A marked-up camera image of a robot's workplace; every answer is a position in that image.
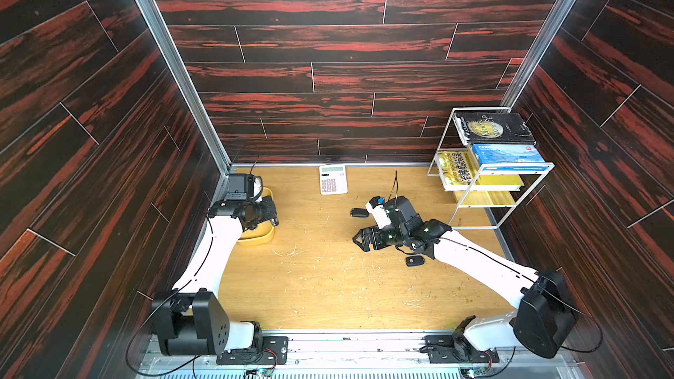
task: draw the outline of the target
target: white metal shelf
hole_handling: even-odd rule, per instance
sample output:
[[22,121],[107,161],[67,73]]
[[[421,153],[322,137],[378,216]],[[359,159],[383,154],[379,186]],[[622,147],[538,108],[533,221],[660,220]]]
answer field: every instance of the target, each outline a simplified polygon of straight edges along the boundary
[[[539,183],[544,179],[544,177],[552,171],[554,168],[554,163],[543,162],[543,163],[493,163],[493,164],[480,164],[480,167],[477,170],[477,173],[473,176],[473,180],[468,185],[465,191],[453,191],[449,187],[447,180],[445,179],[444,172],[442,170],[442,164],[440,161],[440,153],[442,152],[451,152],[451,151],[465,151],[468,152],[475,158],[473,150],[470,146],[466,148],[442,148],[442,142],[445,140],[447,131],[450,128],[450,125],[454,123],[454,113],[457,111],[466,112],[466,111],[484,111],[484,110],[506,110],[510,112],[509,107],[456,107],[453,108],[450,114],[447,124],[445,125],[445,130],[442,133],[440,138],[440,143],[438,143],[435,150],[435,155],[433,161],[431,161],[430,166],[428,167],[427,175],[428,176],[438,176],[442,181],[443,189],[446,192],[452,191],[457,197],[456,208],[454,213],[451,215],[450,221],[448,222],[451,225],[451,222],[454,220],[454,217],[458,213],[459,209],[462,208],[509,208],[508,212],[501,217],[495,225],[476,225],[476,226],[452,226],[455,230],[496,230],[501,227],[501,224],[510,216],[512,211],[525,199],[527,196],[538,186]],[[431,173],[434,164],[437,166],[438,174]],[[480,189],[475,190],[477,180],[481,175],[537,175],[536,180],[527,188],[527,190],[520,195],[517,200],[513,198],[512,191],[504,190],[488,190]]]

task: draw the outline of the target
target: dark red wood wall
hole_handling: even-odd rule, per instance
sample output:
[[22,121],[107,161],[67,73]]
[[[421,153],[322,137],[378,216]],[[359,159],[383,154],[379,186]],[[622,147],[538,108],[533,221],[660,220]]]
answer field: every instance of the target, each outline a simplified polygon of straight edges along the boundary
[[0,378],[135,377],[219,172],[133,0],[0,21]]
[[[237,162],[429,162],[498,105],[555,0],[157,0]],[[451,137],[447,145],[456,144]]]
[[578,0],[515,106],[556,167],[503,231],[601,323],[595,379],[674,376],[673,91],[674,0]]

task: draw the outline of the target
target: black book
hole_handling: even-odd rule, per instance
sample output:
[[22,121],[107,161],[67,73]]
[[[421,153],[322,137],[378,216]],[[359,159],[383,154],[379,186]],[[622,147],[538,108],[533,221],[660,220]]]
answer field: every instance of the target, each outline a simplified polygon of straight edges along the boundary
[[464,145],[535,145],[534,136],[517,113],[454,113],[454,124]]

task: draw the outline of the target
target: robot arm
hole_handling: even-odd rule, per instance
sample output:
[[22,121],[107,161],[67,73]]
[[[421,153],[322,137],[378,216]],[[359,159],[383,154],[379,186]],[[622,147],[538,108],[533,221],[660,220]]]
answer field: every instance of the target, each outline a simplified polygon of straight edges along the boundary
[[276,206],[271,197],[261,198],[262,189],[259,177],[231,174],[224,199],[208,211],[210,231],[185,272],[172,291],[155,295],[153,332],[162,354],[220,355],[237,349],[253,357],[262,354],[259,324],[229,320],[218,301],[226,261],[241,233],[265,221],[278,225]]
[[[453,346],[463,359],[473,350],[523,345],[534,354],[553,358],[576,324],[561,274],[539,275],[484,249],[438,220],[423,222],[405,197],[383,202],[374,197],[366,211],[354,217],[375,216],[377,225],[361,229],[353,238],[364,252],[395,246],[405,254],[424,254],[452,265],[494,290],[517,310],[494,318],[471,316],[454,332]],[[401,247],[412,252],[405,252]]]
[[518,265],[477,246],[456,230],[445,232],[434,245],[435,259],[460,269],[496,291],[512,307],[520,307],[528,289],[538,279],[533,268]]

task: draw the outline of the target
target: yellow book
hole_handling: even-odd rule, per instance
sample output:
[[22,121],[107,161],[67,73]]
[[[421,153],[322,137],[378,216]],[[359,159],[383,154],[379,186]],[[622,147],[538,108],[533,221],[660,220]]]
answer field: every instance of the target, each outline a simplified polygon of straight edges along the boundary
[[[470,151],[442,151],[438,154],[438,164],[445,181],[445,190],[466,190],[477,174],[479,165]],[[519,190],[524,185],[517,174],[480,175],[471,190]]]

